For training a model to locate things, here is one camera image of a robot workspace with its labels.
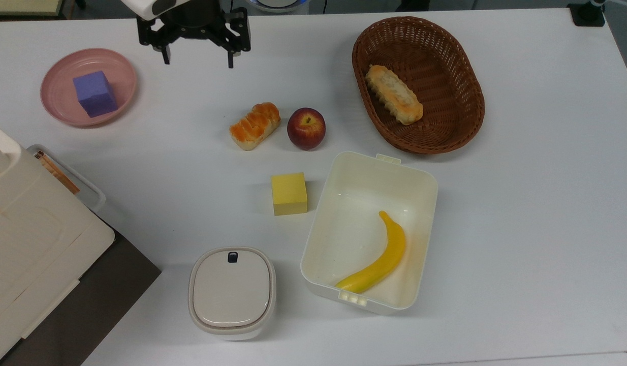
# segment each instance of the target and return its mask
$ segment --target white lidded container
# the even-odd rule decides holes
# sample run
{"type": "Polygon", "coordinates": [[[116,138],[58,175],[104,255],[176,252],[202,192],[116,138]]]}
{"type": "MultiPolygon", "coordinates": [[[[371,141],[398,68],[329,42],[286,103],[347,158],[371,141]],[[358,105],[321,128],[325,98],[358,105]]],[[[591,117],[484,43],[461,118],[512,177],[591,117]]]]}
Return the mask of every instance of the white lidded container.
{"type": "Polygon", "coordinates": [[[257,336],[275,308],[275,269],[259,250],[228,247],[197,260],[190,278],[190,315],[228,341],[257,336]]]}
{"type": "Polygon", "coordinates": [[[318,203],[300,270],[316,295],[380,315],[416,301],[435,213],[437,181],[401,160],[342,152],[318,203]],[[399,266],[362,294],[334,287],[372,264],[387,244],[383,210],[404,229],[406,251],[399,266]]]}

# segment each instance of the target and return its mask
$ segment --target apple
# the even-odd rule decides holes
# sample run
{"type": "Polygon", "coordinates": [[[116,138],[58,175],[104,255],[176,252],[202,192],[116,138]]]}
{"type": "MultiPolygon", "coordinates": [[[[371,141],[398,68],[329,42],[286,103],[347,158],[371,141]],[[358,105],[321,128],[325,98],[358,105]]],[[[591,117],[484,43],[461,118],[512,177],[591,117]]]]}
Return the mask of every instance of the apple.
{"type": "Polygon", "coordinates": [[[291,142],[302,150],[311,150],[325,138],[325,119],[312,108],[300,108],[291,114],[286,132],[291,142]]]}

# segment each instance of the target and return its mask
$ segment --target brown woven basket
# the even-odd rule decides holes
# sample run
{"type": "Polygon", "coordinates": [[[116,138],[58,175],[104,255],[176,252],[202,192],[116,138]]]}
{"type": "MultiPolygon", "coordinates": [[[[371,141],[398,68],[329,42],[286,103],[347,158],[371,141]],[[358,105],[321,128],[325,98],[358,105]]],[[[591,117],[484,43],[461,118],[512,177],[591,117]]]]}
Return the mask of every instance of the brown woven basket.
{"type": "Polygon", "coordinates": [[[352,52],[365,109],[381,136],[396,148],[439,154],[467,144],[485,115],[485,100],[467,55],[446,30],[412,16],[383,19],[356,39],[352,52]],[[392,70],[417,95],[424,116],[397,122],[365,84],[370,65],[392,70]]]}

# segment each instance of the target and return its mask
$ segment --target pink plate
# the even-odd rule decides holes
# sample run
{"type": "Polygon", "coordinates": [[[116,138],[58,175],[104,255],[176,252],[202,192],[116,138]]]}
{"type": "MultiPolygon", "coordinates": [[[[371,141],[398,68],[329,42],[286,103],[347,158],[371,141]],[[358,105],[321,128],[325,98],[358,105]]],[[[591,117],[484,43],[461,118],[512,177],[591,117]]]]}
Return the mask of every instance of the pink plate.
{"type": "Polygon", "coordinates": [[[63,123],[85,127],[104,123],[123,112],[130,104],[137,76],[128,60],[110,49],[89,48],[70,53],[49,69],[40,86],[40,100],[47,112],[63,123]],[[72,79],[103,71],[112,87],[117,110],[90,118],[81,107],[72,79]]]}

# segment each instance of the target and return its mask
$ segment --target container lid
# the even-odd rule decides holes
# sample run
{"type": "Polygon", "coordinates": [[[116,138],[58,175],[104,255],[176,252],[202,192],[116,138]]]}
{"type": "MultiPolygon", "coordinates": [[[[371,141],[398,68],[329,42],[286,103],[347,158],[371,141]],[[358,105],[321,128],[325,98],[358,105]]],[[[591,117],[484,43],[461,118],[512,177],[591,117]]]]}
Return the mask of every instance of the container lid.
{"type": "Polygon", "coordinates": [[[193,289],[194,311],[204,324],[246,326],[260,319],[269,305],[269,267],[248,250],[216,252],[196,269],[193,289]]]}

